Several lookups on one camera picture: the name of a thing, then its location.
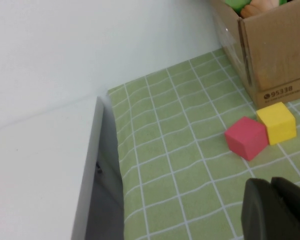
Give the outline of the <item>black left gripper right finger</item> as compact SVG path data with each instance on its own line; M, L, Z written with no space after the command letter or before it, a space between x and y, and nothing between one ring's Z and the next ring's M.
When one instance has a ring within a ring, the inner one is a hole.
M288 212L293 216L292 222L300 232L300 186L284 177L273 177L271 186L285 203Z

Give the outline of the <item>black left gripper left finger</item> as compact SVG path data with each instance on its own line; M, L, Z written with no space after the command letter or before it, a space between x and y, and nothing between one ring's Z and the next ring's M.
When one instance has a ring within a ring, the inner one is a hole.
M245 240L292 240L294 226L277 191L266 180L245 183L241 212Z

